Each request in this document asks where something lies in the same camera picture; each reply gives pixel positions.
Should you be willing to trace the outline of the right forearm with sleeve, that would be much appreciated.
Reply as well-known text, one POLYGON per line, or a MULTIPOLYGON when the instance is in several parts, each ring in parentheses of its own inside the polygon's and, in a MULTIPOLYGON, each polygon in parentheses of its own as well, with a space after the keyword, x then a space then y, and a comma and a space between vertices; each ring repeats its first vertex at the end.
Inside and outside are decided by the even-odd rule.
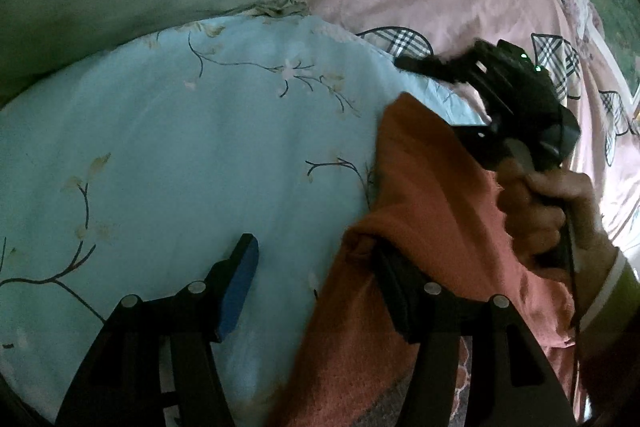
POLYGON ((639 281, 616 247, 581 251, 570 394, 589 401, 585 426, 639 424, 639 281))

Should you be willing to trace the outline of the person's right hand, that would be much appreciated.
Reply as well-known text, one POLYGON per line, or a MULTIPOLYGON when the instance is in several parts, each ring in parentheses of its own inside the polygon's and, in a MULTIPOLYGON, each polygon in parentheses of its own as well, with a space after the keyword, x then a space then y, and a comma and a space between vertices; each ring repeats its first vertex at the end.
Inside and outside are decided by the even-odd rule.
POLYGON ((513 158, 497 168, 501 192, 497 206, 506 215, 504 228, 521 265, 542 279, 574 289, 575 308, 586 311, 602 288, 617 258, 616 247, 604 231, 589 176, 566 169, 527 173, 513 158), (561 229, 570 220, 577 273, 541 268, 538 257, 561 242, 561 229))

